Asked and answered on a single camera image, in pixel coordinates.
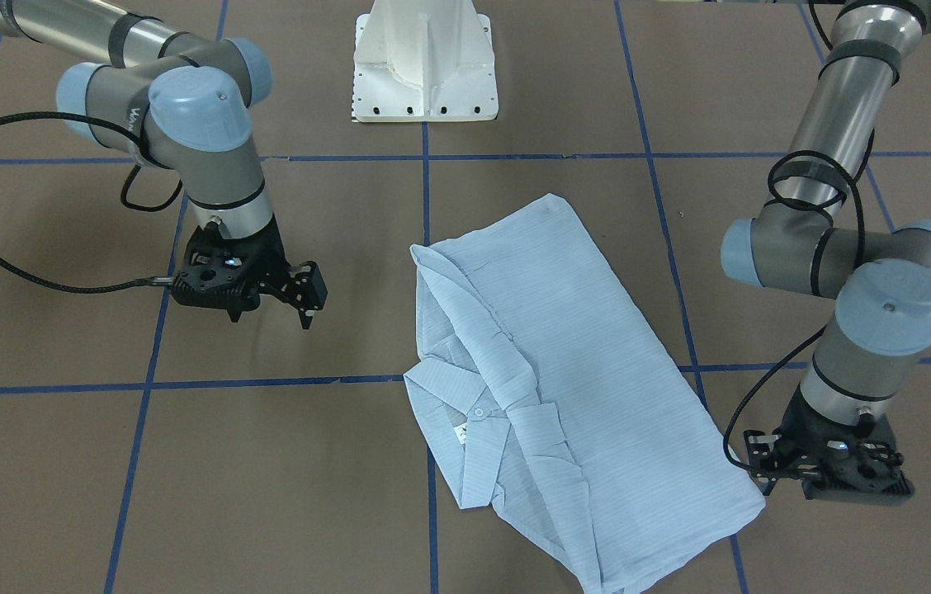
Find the shirt label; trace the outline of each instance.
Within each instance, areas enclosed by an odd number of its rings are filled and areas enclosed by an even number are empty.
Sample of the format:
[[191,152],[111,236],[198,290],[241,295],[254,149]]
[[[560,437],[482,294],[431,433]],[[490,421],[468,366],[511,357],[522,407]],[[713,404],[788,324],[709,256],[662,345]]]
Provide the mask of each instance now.
[[463,422],[461,425],[455,427],[455,435],[458,436],[458,443],[462,445],[466,444],[466,425],[469,425],[469,421]]

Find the black cable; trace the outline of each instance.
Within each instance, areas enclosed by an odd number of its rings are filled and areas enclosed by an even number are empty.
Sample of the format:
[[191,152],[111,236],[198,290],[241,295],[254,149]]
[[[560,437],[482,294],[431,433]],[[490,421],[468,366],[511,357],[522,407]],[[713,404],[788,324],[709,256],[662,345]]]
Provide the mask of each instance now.
[[795,356],[799,353],[802,353],[802,350],[806,349],[813,345],[817,339],[821,338],[821,334],[825,333],[825,327],[815,332],[810,338],[799,343],[799,346],[792,349],[792,352],[786,354],[781,361],[778,361],[774,367],[770,368],[770,371],[760,377],[759,381],[756,381],[755,386],[748,391],[748,394],[744,395],[744,398],[741,399],[740,405],[737,405],[737,410],[734,410],[733,417],[730,417],[730,424],[726,425],[725,433],[722,433],[722,454],[726,456],[726,459],[730,461],[731,464],[738,467],[738,469],[748,470],[752,474],[760,474],[760,476],[772,478],[772,479],[798,479],[799,474],[791,470],[766,470],[759,469],[759,467],[752,466],[751,464],[746,464],[745,462],[740,462],[734,460],[733,455],[730,454],[730,435],[733,433],[734,425],[737,424],[737,417],[740,417],[740,414],[744,412],[744,407],[748,406],[748,402],[752,401],[752,397],[767,383],[767,380],[770,380],[771,377],[780,371],[785,365],[789,364],[789,361],[794,360]]
[[130,210],[141,210],[142,213],[159,213],[159,211],[172,206],[172,203],[179,198],[179,192],[183,189],[183,180],[180,180],[179,183],[176,184],[176,189],[172,191],[172,195],[168,197],[168,200],[165,200],[157,206],[144,206],[142,204],[129,202],[129,190],[132,189],[132,183],[135,181],[135,177],[138,176],[141,169],[142,167],[138,165],[133,166],[132,172],[125,178],[125,185],[121,186],[121,205],[125,208],[130,208]]
[[[28,121],[28,120],[69,120],[69,121],[82,121],[84,124],[98,125],[99,128],[106,128],[117,132],[119,135],[125,136],[125,138],[132,140],[132,143],[139,148],[140,154],[144,155],[144,158],[149,159],[149,151],[146,150],[144,143],[139,139],[139,136],[134,135],[132,132],[129,132],[125,128],[122,128],[121,125],[116,125],[111,123],[111,121],[99,120],[99,118],[91,117],[87,115],[80,115],[77,113],[66,113],[61,111],[35,111],[28,113],[16,113],[13,115],[5,115],[0,117],[0,125],[14,124],[17,121]],[[157,277],[148,277],[148,278],[137,278],[134,280],[120,282],[117,285],[106,285],[106,286],[72,286],[72,285],[62,285],[62,283],[49,281],[43,278],[27,273],[21,268],[14,266],[7,260],[2,259],[0,256],[0,267],[4,270],[9,271],[13,275],[19,276],[25,281],[35,283],[36,285],[45,286],[47,289],[62,290],[64,293],[78,293],[78,294],[96,294],[96,293],[112,293],[114,290],[124,290],[130,289],[133,286],[148,286],[153,285]]]
[[821,26],[821,19],[817,18],[817,10],[814,8],[814,0],[806,0],[806,6],[810,8],[810,18],[814,20],[814,29],[825,44],[826,50],[832,50],[832,41],[829,41],[828,35],[825,34],[825,28]]
[[[782,193],[777,191],[777,188],[774,187],[774,174],[777,172],[780,166],[791,161],[793,158],[798,157],[813,157],[819,158],[821,161],[828,163],[835,171],[838,173],[844,181],[846,181],[847,186],[851,191],[851,198],[854,202],[854,217],[858,220],[858,247],[855,248],[854,252],[854,267],[858,268],[865,262],[865,213],[862,211],[862,196],[858,192],[858,180],[862,179],[862,174],[865,172],[866,166],[869,164],[869,155],[872,154],[872,144],[873,140],[876,139],[877,132],[873,130],[869,134],[869,142],[866,145],[865,154],[862,156],[861,165],[858,165],[858,171],[854,173],[854,176],[851,176],[850,173],[847,173],[847,170],[844,169],[843,165],[840,165],[839,162],[836,162],[836,159],[829,157],[827,154],[823,154],[817,151],[810,150],[799,150],[791,152],[782,159],[779,159],[777,163],[770,169],[770,174],[767,176],[767,186],[770,189],[771,196],[774,196],[774,200],[780,204],[783,204],[793,210],[805,210],[805,211],[817,211],[822,210],[825,207],[832,206],[835,203],[842,202],[846,200],[847,196],[837,195],[832,200],[826,200],[823,204],[809,204],[806,202],[801,202],[801,200],[788,200],[785,196],[782,196]],[[775,375],[778,371],[785,368],[787,362],[792,361],[796,355],[806,349],[806,347],[811,346],[812,343],[821,338],[821,334],[825,333],[825,327],[815,332],[810,338],[807,338],[805,341],[799,343],[795,349],[792,350],[789,354],[782,358],[781,361],[778,361],[774,367],[770,369],[763,377],[760,377],[759,381],[752,387],[751,390],[741,399],[740,405],[737,405],[737,410],[734,410],[733,417],[730,417],[730,424],[726,425],[725,432],[722,433],[722,454],[726,456],[726,459],[730,461],[734,466],[740,467],[740,469],[748,470],[756,476],[767,477],[771,479],[798,479],[801,477],[798,473],[793,473],[793,471],[787,470],[766,470],[760,469],[759,467],[752,466],[751,464],[746,464],[744,462],[739,462],[733,459],[733,456],[730,455],[730,436],[733,435],[734,425],[737,424],[737,417],[740,417],[744,407],[748,406],[748,403],[752,401],[752,398],[755,394],[759,393],[759,390],[767,383],[767,380],[770,380],[771,377]]]

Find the folded shirt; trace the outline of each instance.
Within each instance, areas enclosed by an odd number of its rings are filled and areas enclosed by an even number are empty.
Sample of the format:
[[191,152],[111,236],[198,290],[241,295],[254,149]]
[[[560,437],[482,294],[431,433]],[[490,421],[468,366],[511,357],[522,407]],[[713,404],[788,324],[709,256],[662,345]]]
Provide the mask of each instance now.
[[587,594],[645,590],[761,511],[563,199],[410,251],[406,388],[459,507],[491,504]]

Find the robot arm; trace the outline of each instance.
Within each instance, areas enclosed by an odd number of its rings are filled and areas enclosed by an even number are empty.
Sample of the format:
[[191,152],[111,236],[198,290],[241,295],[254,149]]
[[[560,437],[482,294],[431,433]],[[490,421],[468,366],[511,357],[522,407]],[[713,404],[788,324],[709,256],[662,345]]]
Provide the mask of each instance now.
[[767,494],[778,476],[801,479],[808,499],[897,504],[914,492],[884,413],[931,346],[931,221],[859,233],[832,219],[857,192],[848,172],[864,167],[903,58],[930,31],[931,1],[844,7],[791,152],[771,171],[773,199],[723,239],[730,278],[836,299],[782,425],[744,434]]
[[283,252],[247,112],[271,87],[256,45],[208,41],[100,0],[0,0],[0,34],[92,60],[63,75],[59,111],[122,125],[144,149],[98,125],[70,128],[139,165],[179,173],[198,227],[175,276],[155,285],[232,321],[273,295],[310,326],[326,287],[317,264],[291,266]]

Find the table surface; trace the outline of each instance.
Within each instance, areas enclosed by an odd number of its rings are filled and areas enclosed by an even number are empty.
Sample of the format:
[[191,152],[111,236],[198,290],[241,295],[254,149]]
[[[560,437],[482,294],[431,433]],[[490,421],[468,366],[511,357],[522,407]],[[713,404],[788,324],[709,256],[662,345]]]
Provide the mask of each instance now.
[[[268,53],[276,86],[254,136],[287,253],[321,264],[329,302],[304,333],[274,301],[231,324],[160,290],[66,295],[0,270],[0,592],[578,592],[489,508],[457,510],[401,377],[417,360],[409,245],[547,192],[578,211],[720,427],[828,320],[831,301],[730,281],[718,259],[813,90],[824,52],[805,10],[476,5],[502,112],[444,125],[350,123],[368,0],[133,6]],[[77,61],[0,38],[0,116],[53,109]],[[0,253],[67,283],[163,274],[193,222],[123,210],[129,168],[65,125],[1,129]],[[175,181],[148,170],[136,200]],[[870,229],[931,218],[931,35],[881,110],[862,194]],[[914,499],[852,507],[782,485],[651,591],[931,592],[924,357],[891,410]],[[799,377],[775,377],[740,427],[775,427]]]

